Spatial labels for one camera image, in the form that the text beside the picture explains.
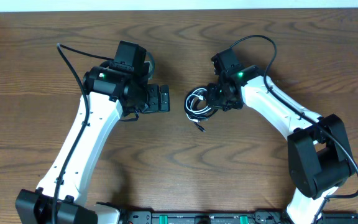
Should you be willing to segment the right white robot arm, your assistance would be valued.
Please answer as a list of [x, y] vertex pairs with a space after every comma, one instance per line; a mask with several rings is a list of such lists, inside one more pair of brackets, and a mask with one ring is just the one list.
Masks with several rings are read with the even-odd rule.
[[207, 104], [227, 111], [244, 106], [260, 113], [287, 140], [289, 174], [296, 189], [285, 213], [290, 223], [352, 223], [352, 215], [326, 215], [336, 190], [358, 175], [346, 129], [335, 114], [321, 116], [275, 87], [265, 70], [243, 66], [233, 49], [212, 57], [218, 83]]

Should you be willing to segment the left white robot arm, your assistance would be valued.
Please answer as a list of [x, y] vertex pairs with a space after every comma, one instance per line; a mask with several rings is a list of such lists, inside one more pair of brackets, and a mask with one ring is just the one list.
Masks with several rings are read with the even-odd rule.
[[169, 87], [149, 84], [155, 62], [145, 48], [120, 41], [114, 58], [75, 79], [80, 105], [57, 158], [34, 191], [22, 189], [15, 207], [22, 223], [118, 223], [108, 203], [86, 208], [88, 189], [105, 142], [118, 122], [134, 114], [170, 111]]

